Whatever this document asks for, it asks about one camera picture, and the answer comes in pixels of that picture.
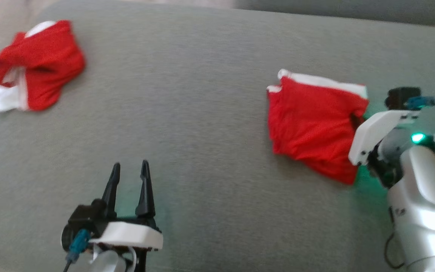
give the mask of white trim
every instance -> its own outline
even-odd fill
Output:
[[[287,69],[281,69],[278,72],[278,79],[281,79],[283,76],[286,76],[292,79],[293,81],[296,81],[297,83],[307,84],[311,86],[326,87],[326,88],[337,88],[342,91],[355,93],[361,96],[362,98],[367,99],[367,87],[364,85],[338,82],[333,79],[327,79],[326,77],[321,77],[321,76],[311,76],[309,74],[292,73]]]
[[[26,69],[19,67],[18,75],[18,97],[19,97],[19,110],[29,110],[28,106],[28,86],[26,85]]]
[[[19,107],[18,86],[5,87],[0,85],[0,112]]]
[[[45,22],[39,23],[36,26],[34,26],[32,29],[30,29],[28,32],[26,32],[25,38],[31,37],[31,36],[35,35],[36,33],[40,33],[41,31],[47,29],[50,26],[53,26],[54,24],[56,24],[55,21],[45,21]]]
[[[281,86],[270,85],[266,88],[268,93],[279,93],[281,91]]]
[[[15,67],[12,67],[9,72],[5,74],[5,77],[3,78],[3,83],[14,83],[18,77],[18,69]]]

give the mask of gray couch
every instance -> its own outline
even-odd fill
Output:
[[[435,0],[236,0],[240,9],[435,26]]]
[[[117,212],[132,214],[147,159],[164,233],[150,272],[388,270],[385,190],[273,155],[265,90],[287,68],[366,84],[371,112],[396,86],[435,95],[435,28],[105,0],[39,17],[57,19],[88,66],[51,109],[0,114],[0,269],[61,271],[76,205],[119,161]]]

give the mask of red cloth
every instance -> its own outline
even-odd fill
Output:
[[[85,58],[71,33],[71,23],[63,20],[40,33],[14,41],[0,52],[0,85],[12,68],[24,67],[28,110],[45,110],[60,97],[64,84],[85,67]]]
[[[270,91],[268,98],[273,152],[353,184],[358,167],[348,158],[355,134],[350,115],[362,117],[368,100],[350,91],[304,84],[288,76],[281,78],[281,91]]]

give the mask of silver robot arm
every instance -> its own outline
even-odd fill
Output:
[[[389,189],[394,232],[385,252],[395,237],[404,262],[394,266],[387,254],[386,262],[394,269],[404,266],[409,272],[435,272],[435,135],[421,135],[419,143],[411,140],[411,133],[402,126],[418,118],[420,103],[434,105],[435,100],[421,97],[418,88],[404,89],[391,90],[389,105],[386,100],[390,110],[373,115],[358,127],[349,160],[366,165]]]
[[[410,272],[435,272],[435,154],[413,146],[400,162],[403,177],[387,198],[404,265]]]

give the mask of blue connector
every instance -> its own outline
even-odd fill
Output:
[[[69,246],[69,251],[65,258],[68,263],[76,263],[80,253],[85,251],[88,246],[90,238],[91,236],[88,230],[80,229],[80,231],[78,231],[75,239],[71,242],[71,246]]]
[[[420,110],[423,107],[433,106],[435,104],[435,98],[433,96],[415,96],[407,100],[408,110]]]

